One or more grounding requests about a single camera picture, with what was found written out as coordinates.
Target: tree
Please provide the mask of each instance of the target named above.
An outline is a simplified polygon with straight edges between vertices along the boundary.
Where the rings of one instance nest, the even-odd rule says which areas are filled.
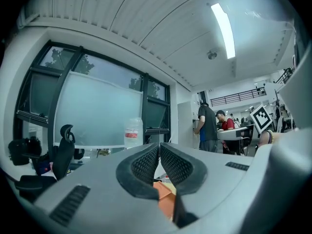
[[[45,65],[50,68],[64,70],[73,54],[72,51],[66,49],[58,50],[53,48],[51,55],[53,61],[46,62]],[[75,72],[88,75],[92,68],[94,68],[94,65],[89,63],[87,55],[83,55],[75,68]]]
[[[94,64],[90,64],[88,61],[88,56],[83,55],[80,59],[77,67],[75,68],[75,72],[88,75],[90,70],[94,68]]]
[[[129,84],[129,88],[135,89],[137,91],[140,91],[141,89],[141,81],[142,79],[139,78],[131,78],[130,84]],[[156,85],[155,82],[151,82],[149,83],[149,86],[147,88],[147,94],[149,96],[155,97],[155,98],[159,98],[158,97],[158,91],[160,90],[160,87]]]

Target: white cabinet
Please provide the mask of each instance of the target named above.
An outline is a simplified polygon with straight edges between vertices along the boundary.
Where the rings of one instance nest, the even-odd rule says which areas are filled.
[[[198,94],[193,94],[192,95],[191,103],[192,103],[192,116],[193,116],[193,119],[198,119],[198,110],[199,110],[199,107],[200,107]]]
[[[178,144],[193,148],[193,121],[191,117],[193,102],[184,102],[177,105]]]

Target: railing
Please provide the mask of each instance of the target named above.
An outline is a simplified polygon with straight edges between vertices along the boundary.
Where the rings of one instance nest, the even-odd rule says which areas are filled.
[[[276,83],[286,84],[286,82],[288,81],[290,76],[292,76],[293,73],[294,73],[294,67],[286,69],[284,73],[282,74],[282,76],[278,78]]]
[[[260,96],[266,96],[267,93],[264,89],[264,87],[261,88],[256,88],[252,90],[248,90],[245,92],[229,95],[229,96],[224,96],[224,97],[219,97],[215,99],[211,99],[211,106],[218,106],[218,105],[223,105],[223,104],[229,104],[232,102],[238,102],[246,99],[253,99],[257,98]]]

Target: plastic bottle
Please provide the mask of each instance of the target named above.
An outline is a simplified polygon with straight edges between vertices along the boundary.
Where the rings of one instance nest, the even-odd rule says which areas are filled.
[[[143,145],[143,121],[141,118],[132,118],[125,125],[125,147],[131,148]]]

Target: fluorescent light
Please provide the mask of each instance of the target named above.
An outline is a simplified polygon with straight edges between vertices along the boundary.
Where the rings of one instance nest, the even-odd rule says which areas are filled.
[[[224,13],[219,3],[211,6],[211,9],[221,29],[227,57],[235,57],[234,38],[228,14]]]

